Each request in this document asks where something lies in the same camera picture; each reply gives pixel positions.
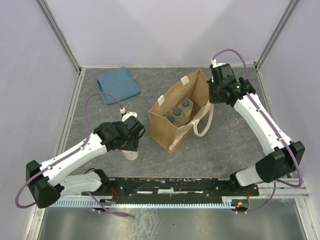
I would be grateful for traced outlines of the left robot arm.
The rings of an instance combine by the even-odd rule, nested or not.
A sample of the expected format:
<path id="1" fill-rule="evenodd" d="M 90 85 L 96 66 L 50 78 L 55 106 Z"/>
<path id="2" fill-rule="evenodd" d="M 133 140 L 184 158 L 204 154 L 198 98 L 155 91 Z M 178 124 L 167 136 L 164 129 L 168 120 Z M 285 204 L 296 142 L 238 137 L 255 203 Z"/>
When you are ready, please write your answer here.
<path id="1" fill-rule="evenodd" d="M 134 114 L 128 114 L 121 121 L 100 124 L 88 138 L 50 160 L 30 161 L 26 165 L 26 182 L 37 207 L 44 209 L 61 197 L 82 192 L 106 195 L 111 181 L 103 170 L 82 175 L 70 173 L 110 151 L 120 150 L 127 160 L 135 160 L 144 133 L 144 125 Z"/>

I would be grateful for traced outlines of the clear bottle dark cap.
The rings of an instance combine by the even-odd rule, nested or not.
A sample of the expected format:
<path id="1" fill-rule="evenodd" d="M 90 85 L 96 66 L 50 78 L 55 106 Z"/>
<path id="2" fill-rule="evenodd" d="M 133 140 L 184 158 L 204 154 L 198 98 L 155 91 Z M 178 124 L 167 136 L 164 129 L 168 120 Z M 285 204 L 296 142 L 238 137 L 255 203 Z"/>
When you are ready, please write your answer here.
<path id="1" fill-rule="evenodd" d="M 173 107 L 170 114 L 176 118 L 177 128 L 180 128 L 185 124 L 185 114 L 179 107 Z"/>
<path id="2" fill-rule="evenodd" d="M 167 113 L 166 115 L 165 115 L 165 117 L 166 117 L 166 119 L 171 123 L 171 124 L 173 124 L 174 126 L 178 126 L 177 124 L 178 124 L 178 122 L 176 121 L 176 118 L 172 115 L 172 114 L 169 114 L 169 113 Z"/>
<path id="3" fill-rule="evenodd" d="M 194 105 L 194 102 L 189 98 L 185 98 L 180 104 L 180 109 L 185 115 L 185 122 L 188 122 L 191 118 L 193 105 Z"/>

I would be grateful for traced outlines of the brown canvas bag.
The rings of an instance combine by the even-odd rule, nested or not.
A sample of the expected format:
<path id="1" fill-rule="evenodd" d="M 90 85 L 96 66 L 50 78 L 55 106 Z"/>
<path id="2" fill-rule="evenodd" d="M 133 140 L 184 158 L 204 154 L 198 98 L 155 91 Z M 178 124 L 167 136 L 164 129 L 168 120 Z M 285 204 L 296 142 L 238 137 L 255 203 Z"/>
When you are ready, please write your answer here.
<path id="1" fill-rule="evenodd" d="M 210 128 L 213 113 L 208 80 L 198 69 L 182 77 L 148 111 L 150 136 L 172 153 L 190 132 L 204 136 Z"/>

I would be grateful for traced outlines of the beige cylindrical bottle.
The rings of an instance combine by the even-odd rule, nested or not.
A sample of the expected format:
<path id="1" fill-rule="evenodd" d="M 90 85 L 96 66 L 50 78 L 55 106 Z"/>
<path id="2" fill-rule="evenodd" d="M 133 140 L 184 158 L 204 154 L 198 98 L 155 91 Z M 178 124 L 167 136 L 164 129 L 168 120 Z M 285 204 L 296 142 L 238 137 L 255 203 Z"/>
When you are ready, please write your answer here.
<path id="1" fill-rule="evenodd" d="M 124 157 L 129 161 L 134 161 L 139 156 L 138 151 L 122 150 L 122 153 L 123 153 Z"/>

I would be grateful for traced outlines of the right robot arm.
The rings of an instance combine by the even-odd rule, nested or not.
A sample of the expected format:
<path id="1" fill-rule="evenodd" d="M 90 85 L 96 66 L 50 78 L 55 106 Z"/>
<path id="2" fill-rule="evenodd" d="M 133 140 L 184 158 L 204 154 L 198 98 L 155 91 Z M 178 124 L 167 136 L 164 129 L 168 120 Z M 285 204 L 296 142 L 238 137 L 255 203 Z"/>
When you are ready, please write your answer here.
<path id="1" fill-rule="evenodd" d="M 299 174 L 299 164 L 305 152 L 303 143 L 294 142 L 283 133 L 262 105 L 249 80 L 236 78 L 230 64 L 217 63 L 213 59 L 209 67 L 212 74 L 207 82 L 209 101 L 234 108 L 247 122 L 265 154 L 255 165 L 235 173 L 235 179 L 228 184 L 229 191 L 239 196 L 248 185 L 280 182 L 290 173 Z"/>

